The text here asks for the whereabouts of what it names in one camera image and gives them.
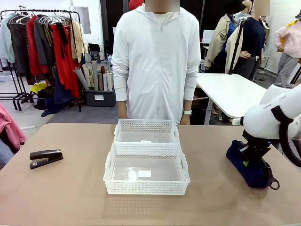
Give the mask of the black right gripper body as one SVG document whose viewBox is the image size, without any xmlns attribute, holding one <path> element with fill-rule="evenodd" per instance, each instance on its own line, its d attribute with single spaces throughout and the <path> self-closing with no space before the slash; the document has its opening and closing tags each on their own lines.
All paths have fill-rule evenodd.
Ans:
<svg viewBox="0 0 301 226">
<path fill-rule="evenodd" d="M 265 138 L 253 137 L 246 130 L 243 138 L 247 140 L 246 149 L 242 151 L 245 161 L 253 161 L 262 158 L 269 150 L 271 141 Z"/>
</svg>

